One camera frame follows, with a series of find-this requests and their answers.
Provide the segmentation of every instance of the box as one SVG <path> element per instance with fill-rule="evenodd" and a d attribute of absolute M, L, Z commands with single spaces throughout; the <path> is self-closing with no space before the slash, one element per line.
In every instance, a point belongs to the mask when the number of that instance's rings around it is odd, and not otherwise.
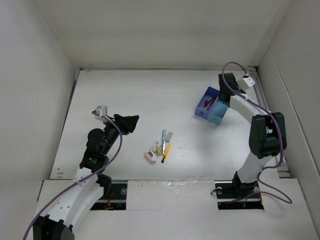
<path fill-rule="evenodd" d="M 228 106 L 224 104 L 218 96 L 219 90 L 209 86 L 197 105 L 194 114 L 219 126 L 226 114 Z"/>

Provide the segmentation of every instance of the pen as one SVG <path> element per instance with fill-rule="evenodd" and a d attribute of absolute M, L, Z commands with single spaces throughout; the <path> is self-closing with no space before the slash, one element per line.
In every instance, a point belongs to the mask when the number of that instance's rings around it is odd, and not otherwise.
<path fill-rule="evenodd" d="M 166 136 L 167 136 L 167 130 L 163 129 L 162 130 L 162 138 L 161 138 L 161 150 L 162 150 L 162 154 L 165 154 L 165 149 L 166 149 Z"/>
<path fill-rule="evenodd" d="M 170 147 L 171 147 L 171 144 L 168 144 L 168 146 L 166 147 L 165 153 L 164 153 L 163 158 L 162 158 L 162 160 L 161 160 L 161 163 L 162 163 L 162 164 L 165 162 L 165 160 L 166 160 L 166 158 L 167 158 L 167 155 L 168 155 L 168 153 L 169 153 Z"/>

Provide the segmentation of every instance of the white wall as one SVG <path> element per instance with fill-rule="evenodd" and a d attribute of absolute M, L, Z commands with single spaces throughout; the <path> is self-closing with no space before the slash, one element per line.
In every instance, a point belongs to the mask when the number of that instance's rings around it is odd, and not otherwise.
<path fill-rule="evenodd" d="M 35 0 L 77 67 L 257 66 L 291 0 Z"/>
<path fill-rule="evenodd" d="M 285 115 L 286 160 L 320 233 L 320 1 L 294 0 L 265 54 L 261 85 L 272 111 Z"/>
<path fill-rule="evenodd" d="M 74 68 L 33 0 L 0 1 L 0 181 L 47 179 Z"/>

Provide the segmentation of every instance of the purple box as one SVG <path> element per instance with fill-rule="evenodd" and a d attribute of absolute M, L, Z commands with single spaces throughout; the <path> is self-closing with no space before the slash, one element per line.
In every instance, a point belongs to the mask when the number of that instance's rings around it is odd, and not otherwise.
<path fill-rule="evenodd" d="M 194 114 L 219 126 L 228 110 L 228 106 L 218 96 L 219 91 L 209 86 L 197 105 Z"/>

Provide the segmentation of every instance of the yellow marker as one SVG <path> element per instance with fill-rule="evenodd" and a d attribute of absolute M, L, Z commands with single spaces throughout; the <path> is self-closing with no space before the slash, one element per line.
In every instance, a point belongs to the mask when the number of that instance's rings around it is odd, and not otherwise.
<path fill-rule="evenodd" d="M 166 160 L 166 158 L 167 158 L 167 155 L 168 155 L 168 153 L 169 153 L 170 147 L 171 147 L 171 144 L 168 144 L 168 146 L 166 147 L 166 150 L 165 150 L 165 152 L 164 152 L 163 158 L 162 158 L 162 160 L 161 160 L 161 163 L 164 163 L 164 162 L 165 162 L 165 160 Z"/>

